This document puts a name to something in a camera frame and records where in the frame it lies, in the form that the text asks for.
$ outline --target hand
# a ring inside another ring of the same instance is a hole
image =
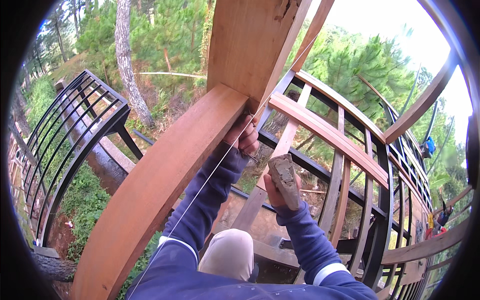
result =
[[[297,175],[297,173],[295,173],[295,180],[297,181],[297,189],[300,190],[301,178],[300,176]],[[264,175],[264,182],[265,182],[265,189],[267,190],[267,194],[268,194],[268,200],[270,200],[270,204],[276,207],[287,205],[287,203],[285,203],[285,199],[283,199],[282,194],[280,193],[280,191],[272,181],[272,176],[270,176],[270,174]]]
[[[253,122],[248,124],[251,119],[252,117],[250,115],[241,115],[223,138],[226,143],[230,145],[233,144],[235,148],[243,150],[243,152],[247,154],[256,151],[259,146],[257,141],[258,132],[253,127],[253,123],[256,123],[258,119],[256,117],[253,118]],[[247,126],[247,129],[245,129],[240,138],[235,141],[245,126]]]

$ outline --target beige pants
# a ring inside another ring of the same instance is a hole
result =
[[[253,271],[253,240],[235,228],[214,235],[198,266],[200,272],[247,281]]]

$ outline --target sky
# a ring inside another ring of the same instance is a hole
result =
[[[307,18],[312,19],[319,5],[320,0],[312,1]],[[437,25],[416,0],[335,0],[325,23],[341,26],[349,33],[361,33],[366,38],[377,34],[384,38],[397,37],[403,54],[411,57],[409,67],[417,71],[421,64],[433,76],[450,52]],[[404,34],[405,24],[407,29],[413,28],[410,37]],[[446,113],[455,116],[456,142],[464,143],[472,105],[458,66],[440,96],[447,100]]]

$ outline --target sleeve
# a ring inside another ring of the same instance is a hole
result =
[[[205,238],[212,229],[220,205],[227,200],[230,185],[238,181],[249,160],[248,157],[242,157],[237,148],[231,148],[200,191],[229,148],[230,145],[222,141],[190,181],[185,189],[185,198],[165,224],[159,246],[167,241],[167,236],[171,233],[168,240],[175,240],[190,249],[198,264],[198,252],[203,248]],[[192,203],[198,191],[200,193]]]
[[[297,211],[288,206],[274,207],[277,223],[286,226],[292,240],[295,255],[305,271],[305,283],[316,286],[341,286],[355,290],[368,299],[376,299],[375,293],[363,283],[356,281],[342,264],[332,243],[317,222],[312,219],[305,201]]]

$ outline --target string line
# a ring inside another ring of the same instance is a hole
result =
[[[317,33],[317,35],[311,40],[311,42],[308,44],[307,47],[305,47],[305,49],[302,51],[302,53],[299,55],[299,57],[295,60],[295,62],[292,63],[291,67],[289,68],[289,70],[287,71],[287,73],[293,68],[293,66],[297,63],[297,61],[302,57],[303,53],[305,53],[305,51],[310,48],[310,45],[317,39],[318,35],[320,34],[320,32]],[[257,114],[261,111],[262,107],[265,105],[266,102],[268,102],[268,100],[270,99],[270,96],[272,95],[272,93],[275,91],[275,89],[273,89],[273,91],[268,95],[267,98],[265,98],[265,100],[258,106],[257,108],[257,111],[255,112],[255,114],[253,115],[252,119],[250,120],[250,122],[252,122],[252,120],[257,116]],[[158,249],[158,251],[156,252],[155,256],[150,260],[150,263],[148,264],[147,268],[145,269],[145,271],[143,272],[142,276],[140,277],[140,279],[138,280],[137,284],[135,285],[135,287],[133,288],[133,291],[132,293],[130,294],[130,296],[127,298],[127,300],[130,300],[130,298],[132,297],[133,293],[135,292],[135,290],[137,289],[138,285],[140,284],[140,282],[142,281],[143,277],[145,276],[145,274],[147,273],[148,269],[150,268],[150,265],[151,265],[151,262],[153,262],[155,260],[155,258],[157,257],[157,255],[160,253],[160,251],[162,250],[163,246],[165,245],[165,243],[168,241],[168,239],[170,238],[170,236],[172,235],[173,231],[175,230],[175,228],[177,228],[177,225],[180,223],[180,221],[182,220],[183,216],[185,215],[185,213],[188,211],[188,209],[190,208],[190,206],[193,204],[193,202],[195,201],[195,199],[197,199],[197,196],[200,194],[200,192],[202,191],[202,189],[204,188],[204,186],[207,184],[208,180],[212,177],[213,173],[215,173],[216,169],[220,166],[220,164],[223,162],[223,159],[227,156],[227,154],[229,153],[229,151],[232,149],[233,145],[239,140],[240,136],[243,134],[243,132],[247,129],[248,125],[250,125],[250,122],[247,123],[247,125],[243,128],[243,130],[240,132],[240,134],[237,136],[237,138],[235,139],[235,141],[230,145],[230,147],[228,148],[228,151],[225,152],[225,154],[223,155],[222,159],[218,162],[217,166],[213,169],[212,173],[210,173],[210,175],[208,176],[207,180],[205,180],[205,182],[203,183],[202,187],[200,188],[200,190],[197,192],[197,194],[195,195],[195,197],[192,199],[192,201],[190,202],[190,204],[188,204],[187,208],[185,209],[185,211],[183,212],[183,214],[180,216],[179,220],[177,221],[177,223],[175,224],[175,226],[172,228],[172,231],[168,234],[167,236],[167,240],[165,242],[163,242],[161,245],[160,245],[160,249]]]

